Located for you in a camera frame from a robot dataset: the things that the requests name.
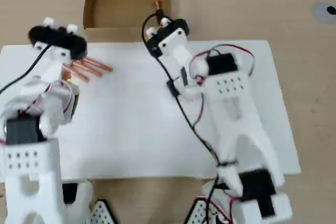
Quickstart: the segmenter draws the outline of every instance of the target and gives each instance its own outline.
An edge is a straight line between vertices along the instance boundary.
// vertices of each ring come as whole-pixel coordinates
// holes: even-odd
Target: copper pipe
[[[109,71],[109,72],[112,72],[113,71],[113,68],[107,66],[107,65],[104,65],[102,63],[99,63],[97,62],[96,60],[93,60],[91,58],[88,58],[88,57],[85,57],[84,59],[82,59],[83,62],[86,62],[88,64],[91,64],[91,65],[94,65],[95,67],[97,68],[101,68],[103,70],[106,70],[106,71]]]
[[[90,78],[85,76],[84,74],[78,72],[77,70],[73,69],[70,65],[64,65],[63,68],[65,70],[68,70],[71,72],[71,74],[73,74],[74,76],[77,76],[79,79],[85,81],[85,82],[89,82]]]
[[[155,10],[161,10],[161,6],[162,6],[162,2],[161,2],[161,0],[156,0],[156,1],[153,3],[153,6],[154,6]]]
[[[81,62],[73,61],[71,63],[71,65],[73,65],[75,67],[78,67],[78,68],[81,68],[81,69],[83,69],[85,71],[88,71],[89,73],[94,74],[95,76],[99,76],[100,77],[100,76],[103,75],[101,72],[97,71],[96,69],[90,68],[90,67],[84,65]]]

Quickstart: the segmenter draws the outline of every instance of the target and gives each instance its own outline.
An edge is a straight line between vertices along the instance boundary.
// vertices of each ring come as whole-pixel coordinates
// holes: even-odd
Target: wooden table
[[[190,39],[270,42],[302,174],[286,176],[294,223],[334,223],[336,208],[336,24],[321,24],[311,7],[336,0],[173,0]],[[0,0],[0,45],[27,43],[46,16],[79,24],[84,0]],[[122,223],[182,223],[202,181],[146,178],[93,181]],[[5,200],[0,216],[5,218]]]

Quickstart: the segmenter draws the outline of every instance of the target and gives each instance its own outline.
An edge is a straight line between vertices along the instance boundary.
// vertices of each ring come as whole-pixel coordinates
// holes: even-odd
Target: plastic part
[[[5,145],[3,150],[8,211],[5,224],[23,224],[26,216],[32,212],[40,215],[45,223],[67,224],[58,141],[53,139],[38,144]],[[30,174],[39,175],[36,193],[29,188]]]
[[[203,85],[206,102],[219,136],[216,148],[219,160],[238,160],[239,164],[219,167],[218,172],[225,183],[236,189],[238,195],[242,195],[238,172],[264,165],[270,172],[275,186],[282,186],[285,179],[274,147],[262,127],[247,74],[244,71],[236,71],[209,76]]]
[[[190,32],[188,24],[184,19],[175,19],[166,27],[161,27],[158,29],[157,33],[145,43],[151,56],[156,58],[162,56],[164,52],[162,52],[159,44],[163,44],[162,41],[171,36],[177,30],[180,31],[180,35],[184,34],[184,36],[188,36]]]
[[[106,200],[98,200],[87,224],[118,224]]]
[[[184,221],[184,224],[206,223],[206,198],[197,197]],[[228,224],[228,220],[221,214],[223,210],[212,200],[209,205],[209,224]]]
[[[73,32],[68,33],[64,27],[54,29],[50,26],[35,26],[29,31],[28,38],[34,47],[37,42],[42,44],[53,43],[55,47],[69,51],[71,60],[81,60],[87,55],[86,40]]]
[[[53,18],[46,17],[43,21],[43,25],[46,27],[50,27],[52,29],[56,29],[56,21]]]

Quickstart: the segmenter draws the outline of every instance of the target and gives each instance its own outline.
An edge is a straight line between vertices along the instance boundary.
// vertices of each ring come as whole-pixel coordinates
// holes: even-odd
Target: white paper sheet
[[[197,53],[229,42],[256,56],[251,78],[253,96],[284,173],[300,172],[297,152],[267,41],[193,41]],[[31,46],[6,46],[0,56],[0,87],[20,76],[35,60]],[[188,128],[166,87],[166,76],[141,43],[90,44],[89,56],[114,67],[89,83],[76,78],[81,95],[71,124],[57,132],[63,179],[186,176],[210,178],[215,163]],[[251,59],[243,53],[244,64]],[[170,70],[172,62],[166,62]],[[29,75],[41,73],[41,62]],[[20,84],[0,95],[0,110]],[[194,121],[200,101],[182,101]],[[207,111],[197,130],[215,140]]]

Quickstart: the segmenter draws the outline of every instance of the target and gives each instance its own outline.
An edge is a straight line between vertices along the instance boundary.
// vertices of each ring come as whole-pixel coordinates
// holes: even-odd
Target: cardboard box
[[[171,0],[161,0],[167,15]],[[143,21],[155,12],[155,0],[85,0],[83,25],[90,42],[141,41]]]

